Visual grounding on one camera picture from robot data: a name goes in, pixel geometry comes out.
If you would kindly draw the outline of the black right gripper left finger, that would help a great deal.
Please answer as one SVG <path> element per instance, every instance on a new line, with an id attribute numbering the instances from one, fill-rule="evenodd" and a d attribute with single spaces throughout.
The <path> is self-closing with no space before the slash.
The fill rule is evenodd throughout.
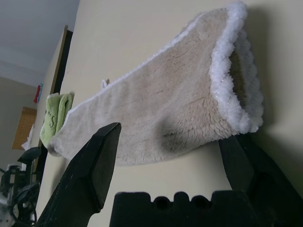
<path id="1" fill-rule="evenodd" d="M 67 166 L 38 227 L 86 227 L 103 209 L 112 180 L 121 124 L 100 128 Z"/>

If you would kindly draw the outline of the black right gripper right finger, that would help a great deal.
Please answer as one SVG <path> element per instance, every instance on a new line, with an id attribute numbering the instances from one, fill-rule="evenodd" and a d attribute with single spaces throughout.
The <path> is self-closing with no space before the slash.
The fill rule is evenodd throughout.
<path id="1" fill-rule="evenodd" d="M 264 227 L 301 227 L 303 200 L 273 159 L 249 135 L 219 141 L 227 179 L 243 191 Z"/>

